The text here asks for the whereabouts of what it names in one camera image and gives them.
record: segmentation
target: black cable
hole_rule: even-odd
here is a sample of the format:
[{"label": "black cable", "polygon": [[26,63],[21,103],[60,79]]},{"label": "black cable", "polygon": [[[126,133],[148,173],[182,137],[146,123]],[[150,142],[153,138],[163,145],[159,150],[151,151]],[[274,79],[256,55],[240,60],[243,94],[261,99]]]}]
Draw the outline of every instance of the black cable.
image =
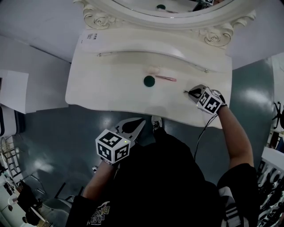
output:
[{"label": "black cable", "polygon": [[217,117],[217,114],[215,114],[213,117],[210,118],[210,120],[207,122],[207,124],[205,125],[203,131],[201,132],[201,134],[199,135],[198,137],[198,141],[197,141],[197,144],[196,144],[196,150],[195,150],[195,153],[194,153],[194,161],[195,161],[195,158],[196,158],[196,154],[197,154],[197,149],[198,149],[198,144],[199,144],[199,141],[200,141],[200,138],[201,136],[203,135],[204,131],[206,130],[206,128],[211,124],[212,121],[214,121],[214,119]]}]

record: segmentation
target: vanity table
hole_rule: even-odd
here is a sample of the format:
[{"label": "vanity table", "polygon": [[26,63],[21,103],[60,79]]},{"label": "vanity table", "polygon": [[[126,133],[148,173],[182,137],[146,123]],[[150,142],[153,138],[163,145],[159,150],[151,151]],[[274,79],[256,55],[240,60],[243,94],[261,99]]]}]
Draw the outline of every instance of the vanity table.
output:
[{"label": "vanity table", "polygon": [[[66,102],[204,127],[211,115],[184,91],[203,84],[220,91],[229,105],[232,61],[225,48],[237,25],[255,19],[260,0],[224,0],[210,7],[202,2],[205,9],[194,12],[188,12],[194,10],[188,1],[75,0],[84,5],[87,29],[73,56]],[[162,10],[155,7],[159,2]],[[146,87],[151,66],[177,81],[155,78],[155,85]],[[221,123],[216,118],[210,126]]]}]

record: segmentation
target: white box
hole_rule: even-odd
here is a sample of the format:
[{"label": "white box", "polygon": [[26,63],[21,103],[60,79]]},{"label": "white box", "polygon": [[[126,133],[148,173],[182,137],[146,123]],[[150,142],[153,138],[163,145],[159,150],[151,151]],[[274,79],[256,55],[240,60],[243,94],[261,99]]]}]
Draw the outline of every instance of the white box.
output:
[{"label": "white box", "polygon": [[219,95],[207,87],[197,102],[197,108],[209,114],[215,114],[222,103]]},{"label": "white box", "polygon": [[96,138],[97,154],[116,163],[129,156],[131,141],[105,129]]}]

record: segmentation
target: person's right arm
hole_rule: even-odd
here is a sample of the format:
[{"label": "person's right arm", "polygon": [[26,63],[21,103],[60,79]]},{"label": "person's right arm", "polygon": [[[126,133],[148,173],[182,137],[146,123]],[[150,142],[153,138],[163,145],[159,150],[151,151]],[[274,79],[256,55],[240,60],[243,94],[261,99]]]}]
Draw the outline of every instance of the person's right arm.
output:
[{"label": "person's right arm", "polygon": [[248,163],[253,167],[252,146],[239,121],[227,106],[218,110],[226,145],[230,156],[230,168]]}]

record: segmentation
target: floor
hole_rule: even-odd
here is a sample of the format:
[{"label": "floor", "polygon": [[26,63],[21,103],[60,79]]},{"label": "floor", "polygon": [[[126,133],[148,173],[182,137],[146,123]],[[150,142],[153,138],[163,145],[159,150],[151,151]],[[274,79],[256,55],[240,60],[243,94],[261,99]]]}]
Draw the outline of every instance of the floor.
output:
[{"label": "floor", "polygon": [[[256,167],[271,125],[273,90],[271,60],[261,60],[233,71],[230,109],[248,134]],[[24,175],[33,174],[41,180],[48,197],[54,197],[63,182],[67,184],[59,197],[76,195],[93,176],[92,167],[100,162],[95,138],[105,128],[130,117],[147,120],[140,144],[154,142],[150,116],[142,114],[93,111],[80,106],[26,114],[26,131],[14,136],[15,145],[23,151],[20,167]],[[170,120],[164,120],[164,126],[169,134],[185,142],[194,152],[202,128]],[[206,130],[199,144],[197,163],[206,180],[215,184],[227,171],[229,156],[222,130]]]}]

